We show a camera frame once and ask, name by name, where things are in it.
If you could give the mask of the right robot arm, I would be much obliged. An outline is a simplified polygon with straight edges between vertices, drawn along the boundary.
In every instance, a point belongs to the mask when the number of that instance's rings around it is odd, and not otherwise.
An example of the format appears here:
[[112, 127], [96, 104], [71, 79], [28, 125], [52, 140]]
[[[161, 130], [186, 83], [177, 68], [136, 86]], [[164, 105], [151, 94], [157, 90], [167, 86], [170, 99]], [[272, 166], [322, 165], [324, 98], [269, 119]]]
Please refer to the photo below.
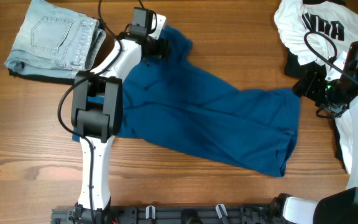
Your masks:
[[342, 68], [333, 60], [327, 64], [340, 78], [306, 72], [293, 92], [313, 100], [335, 119], [342, 149], [351, 150], [346, 190], [318, 202], [280, 194], [267, 211], [271, 223], [358, 223], [358, 41], [350, 45]]

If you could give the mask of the dark blue t-shirt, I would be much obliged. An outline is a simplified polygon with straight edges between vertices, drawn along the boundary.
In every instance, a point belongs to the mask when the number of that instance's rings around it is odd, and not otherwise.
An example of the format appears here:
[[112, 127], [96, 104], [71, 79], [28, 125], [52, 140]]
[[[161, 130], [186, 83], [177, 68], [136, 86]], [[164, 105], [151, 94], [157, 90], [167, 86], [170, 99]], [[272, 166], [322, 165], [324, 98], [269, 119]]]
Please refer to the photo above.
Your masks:
[[192, 42], [167, 26], [166, 60], [148, 58], [123, 83], [121, 138], [283, 177], [296, 148], [300, 99], [289, 88], [238, 90], [190, 63]]

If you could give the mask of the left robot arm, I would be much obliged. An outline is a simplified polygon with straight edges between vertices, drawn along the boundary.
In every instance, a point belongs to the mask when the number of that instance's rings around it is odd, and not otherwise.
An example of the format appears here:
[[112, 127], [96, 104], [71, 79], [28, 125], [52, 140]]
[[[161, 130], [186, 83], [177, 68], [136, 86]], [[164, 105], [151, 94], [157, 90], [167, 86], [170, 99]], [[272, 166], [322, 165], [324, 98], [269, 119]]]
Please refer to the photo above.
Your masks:
[[71, 123], [80, 139], [83, 177], [80, 197], [68, 211], [68, 223], [110, 223], [109, 160], [123, 119], [122, 84], [146, 57], [166, 59], [169, 41], [160, 36], [167, 18], [135, 7], [132, 22], [114, 42], [108, 56], [73, 85]]

